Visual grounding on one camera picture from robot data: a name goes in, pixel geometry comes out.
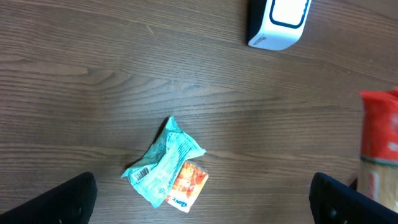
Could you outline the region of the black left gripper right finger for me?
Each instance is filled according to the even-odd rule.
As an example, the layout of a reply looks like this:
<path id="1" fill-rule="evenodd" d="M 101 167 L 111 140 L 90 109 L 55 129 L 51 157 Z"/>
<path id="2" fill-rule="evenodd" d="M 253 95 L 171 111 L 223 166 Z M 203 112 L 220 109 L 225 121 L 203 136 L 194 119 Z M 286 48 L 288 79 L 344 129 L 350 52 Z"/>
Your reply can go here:
<path id="1" fill-rule="evenodd" d="M 322 172 L 309 193 L 315 224 L 397 224 L 397 213 Z"/>

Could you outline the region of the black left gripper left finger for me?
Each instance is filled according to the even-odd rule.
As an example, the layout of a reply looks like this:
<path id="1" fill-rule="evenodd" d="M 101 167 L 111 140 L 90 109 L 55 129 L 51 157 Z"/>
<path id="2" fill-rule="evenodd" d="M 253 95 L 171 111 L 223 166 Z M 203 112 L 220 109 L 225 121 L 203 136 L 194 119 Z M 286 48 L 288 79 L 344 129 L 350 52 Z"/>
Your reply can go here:
<path id="1" fill-rule="evenodd" d="M 95 177 L 84 172 L 1 214 L 1 224 L 87 224 L 97 198 Z"/>

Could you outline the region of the orange brown snack packet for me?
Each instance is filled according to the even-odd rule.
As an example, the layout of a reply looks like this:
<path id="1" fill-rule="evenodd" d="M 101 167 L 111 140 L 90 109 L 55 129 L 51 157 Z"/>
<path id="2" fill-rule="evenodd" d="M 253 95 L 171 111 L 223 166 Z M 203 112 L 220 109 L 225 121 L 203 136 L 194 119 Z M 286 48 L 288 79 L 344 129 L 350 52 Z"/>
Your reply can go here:
<path id="1" fill-rule="evenodd" d="M 397 89 L 362 91 L 358 192 L 397 211 Z"/>

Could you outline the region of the teal snack pouch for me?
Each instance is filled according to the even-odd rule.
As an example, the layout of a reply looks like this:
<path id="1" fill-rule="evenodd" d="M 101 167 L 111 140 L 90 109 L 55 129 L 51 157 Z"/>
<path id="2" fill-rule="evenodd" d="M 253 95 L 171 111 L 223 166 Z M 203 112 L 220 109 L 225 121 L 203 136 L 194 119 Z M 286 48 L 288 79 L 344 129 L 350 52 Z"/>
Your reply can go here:
<path id="1" fill-rule="evenodd" d="M 138 194 L 158 208 L 170 193 L 184 162 L 205 153 L 171 116 L 147 152 L 121 178 L 127 178 Z"/>

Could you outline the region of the small orange box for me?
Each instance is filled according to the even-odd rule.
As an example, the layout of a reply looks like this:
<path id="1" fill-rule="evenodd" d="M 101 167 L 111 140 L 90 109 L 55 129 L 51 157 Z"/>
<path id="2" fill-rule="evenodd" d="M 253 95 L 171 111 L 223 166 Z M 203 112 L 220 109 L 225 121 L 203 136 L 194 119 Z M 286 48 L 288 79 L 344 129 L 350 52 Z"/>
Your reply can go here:
<path id="1" fill-rule="evenodd" d="M 204 188 L 207 170 L 194 161 L 185 161 L 165 201 L 188 213 Z"/>

